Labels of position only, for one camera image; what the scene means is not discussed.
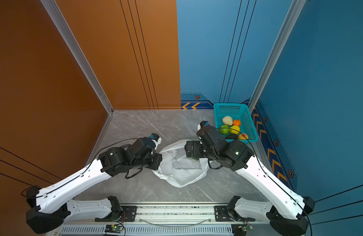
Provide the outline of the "white plastic bag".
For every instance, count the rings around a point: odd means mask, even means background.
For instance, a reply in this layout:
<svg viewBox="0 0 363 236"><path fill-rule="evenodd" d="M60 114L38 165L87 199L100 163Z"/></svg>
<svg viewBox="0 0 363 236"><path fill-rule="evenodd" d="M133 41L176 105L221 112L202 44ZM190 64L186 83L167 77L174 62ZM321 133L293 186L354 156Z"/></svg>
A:
<svg viewBox="0 0 363 236"><path fill-rule="evenodd" d="M203 179L208 172L208 160L186 157L184 146L188 140L179 140L164 147L160 154L162 161L153 173L170 185L183 188Z"/></svg>

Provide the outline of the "green apple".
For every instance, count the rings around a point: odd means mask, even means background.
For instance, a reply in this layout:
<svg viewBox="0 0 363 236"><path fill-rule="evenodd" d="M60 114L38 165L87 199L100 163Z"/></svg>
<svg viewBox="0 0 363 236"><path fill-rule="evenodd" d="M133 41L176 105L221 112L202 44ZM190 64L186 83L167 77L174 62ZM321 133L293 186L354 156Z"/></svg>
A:
<svg viewBox="0 0 363 236"><path fill-rule="evenodd" d="M218 131L219 131L219 133L221 134L221 135L223 135L223 136L227 136L227 135L229 135L230 134L230 126L228 126L228 125L222 125L222 126L220 126L219 128L218 128Z"/></svg>

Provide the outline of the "dark avocado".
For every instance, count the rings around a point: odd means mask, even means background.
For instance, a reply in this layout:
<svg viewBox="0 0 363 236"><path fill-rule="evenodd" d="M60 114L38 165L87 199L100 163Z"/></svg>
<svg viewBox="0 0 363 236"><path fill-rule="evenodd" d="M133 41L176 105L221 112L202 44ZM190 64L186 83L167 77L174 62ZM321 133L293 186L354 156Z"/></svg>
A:
<svg viewBox="0 0 363 236"><path fill-rule="evenodd" d="M237 134L234 134L234 133L231 133L230 135L228 135L226 137L227 140L236 140L238 139L238 135Z"/></svg>

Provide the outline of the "beige round fruit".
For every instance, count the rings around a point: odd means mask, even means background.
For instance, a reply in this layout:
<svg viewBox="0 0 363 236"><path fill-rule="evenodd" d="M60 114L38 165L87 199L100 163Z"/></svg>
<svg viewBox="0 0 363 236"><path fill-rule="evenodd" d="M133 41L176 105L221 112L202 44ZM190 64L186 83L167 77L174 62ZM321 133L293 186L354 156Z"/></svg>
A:
<svg viewBox="0 0 363 236"><path fill-rule="evenodd" d="M234 123L234 120L230 116L225 116L225 117L222 118L222 122L223 122L224 125L232 126L233 123Z"/></svg>

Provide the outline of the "yellow fruit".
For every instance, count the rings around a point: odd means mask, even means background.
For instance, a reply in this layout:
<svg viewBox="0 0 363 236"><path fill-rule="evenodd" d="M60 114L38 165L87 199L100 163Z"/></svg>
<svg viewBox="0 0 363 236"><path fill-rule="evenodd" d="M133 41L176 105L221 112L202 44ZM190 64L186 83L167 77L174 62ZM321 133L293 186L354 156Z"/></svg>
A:
<svg viewBox="0 0 363 236"><path fill-rule="evenodd" d="M235 134L235 135L239 135L240 134L240 126L238 126L238 125L231 126L230 127L230 133Z"/></svg>

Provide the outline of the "red yellow peach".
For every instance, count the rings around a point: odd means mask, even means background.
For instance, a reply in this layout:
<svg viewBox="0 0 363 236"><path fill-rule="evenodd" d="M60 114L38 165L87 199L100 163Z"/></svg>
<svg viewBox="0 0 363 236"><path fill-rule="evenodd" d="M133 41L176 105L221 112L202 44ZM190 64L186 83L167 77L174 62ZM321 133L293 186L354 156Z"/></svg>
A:
<svg viewBox="0 0 363 236"><path fill-rule="evenodd" d="M241 133L238 135L239 140L248 140L248 138L249 138L248 135L245 133Z"/></svg>

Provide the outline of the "orange tangerine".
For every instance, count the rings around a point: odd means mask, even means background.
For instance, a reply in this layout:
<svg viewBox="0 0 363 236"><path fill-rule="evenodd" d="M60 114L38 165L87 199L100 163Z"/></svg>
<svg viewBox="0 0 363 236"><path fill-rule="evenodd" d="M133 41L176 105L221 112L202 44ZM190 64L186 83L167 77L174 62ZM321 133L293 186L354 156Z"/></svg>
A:
<svg viewBox="0 0 363 236"><path fill-rule="evenodd" d="M235 126L241 126L241 121L240 120L234 120L233 121L233 125L235 125Z"/></svg>

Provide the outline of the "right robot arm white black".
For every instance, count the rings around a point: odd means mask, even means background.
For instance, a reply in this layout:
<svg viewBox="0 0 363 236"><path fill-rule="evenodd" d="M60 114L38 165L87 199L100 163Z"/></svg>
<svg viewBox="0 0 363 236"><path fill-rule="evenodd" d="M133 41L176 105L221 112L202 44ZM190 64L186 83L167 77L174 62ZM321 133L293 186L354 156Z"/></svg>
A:
<svg viewBox="0 0 363 236"><path fill-rule="evenodd" d="M266 202L259 202L234 196L227 205L232 220L251 218L267 222L283 236L302 236L312 230L308 217L315 206L312 198L302 197L282 183L245 143L234 140L222 145L207 145L188 141L184 149L188 158L215 160L222 167L231 169L267 198Z"/></svg>

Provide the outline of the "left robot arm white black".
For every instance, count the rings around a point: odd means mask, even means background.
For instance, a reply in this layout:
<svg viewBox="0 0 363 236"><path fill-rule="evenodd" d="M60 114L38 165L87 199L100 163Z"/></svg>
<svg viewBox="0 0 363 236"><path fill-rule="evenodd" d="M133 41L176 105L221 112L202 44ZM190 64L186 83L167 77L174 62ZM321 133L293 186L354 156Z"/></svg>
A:
<svg viewBox="0 0 363 236"><path fill-rule="evenodd" d="M143 169L157 170L162 155L156 152L162 139L153 133L138 138L132 144L110 147L101 152L87 167L49 187L32 186L26 190L26 201L30 210L26 223L37 234L50 232L67 221L92 219L96 222L115 222L124 218L117 197L96 201L76 201L74 197L124 173L130 179L130 170L139 173Z"/></svg>

